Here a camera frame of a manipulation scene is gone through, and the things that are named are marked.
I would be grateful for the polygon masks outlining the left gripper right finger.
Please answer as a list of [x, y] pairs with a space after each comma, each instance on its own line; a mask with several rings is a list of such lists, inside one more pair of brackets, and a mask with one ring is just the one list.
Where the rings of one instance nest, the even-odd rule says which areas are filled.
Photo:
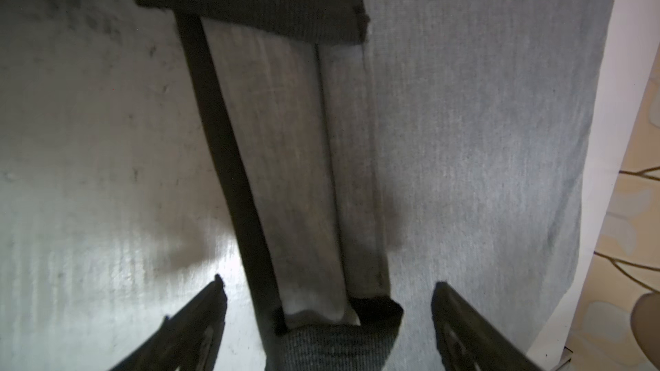
[[539, 369], [448, 283], [436, 283], [431, 312], [438, 352], [446, 370]]

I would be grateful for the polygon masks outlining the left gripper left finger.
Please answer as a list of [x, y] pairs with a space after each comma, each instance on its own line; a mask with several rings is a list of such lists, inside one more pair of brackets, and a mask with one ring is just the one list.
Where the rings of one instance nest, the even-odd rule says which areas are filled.
[[190, 370], [215, 368], [225, 328], [228, 299], [219, 275], [113, 371]]

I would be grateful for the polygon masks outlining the grey laptop bag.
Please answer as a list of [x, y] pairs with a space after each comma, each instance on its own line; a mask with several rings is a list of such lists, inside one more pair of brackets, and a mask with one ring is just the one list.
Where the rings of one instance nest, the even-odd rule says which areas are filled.
[[615, 0], [135, 1], [175, 15], [267, 369], [446, 370], [438, 282], [529, 358]]

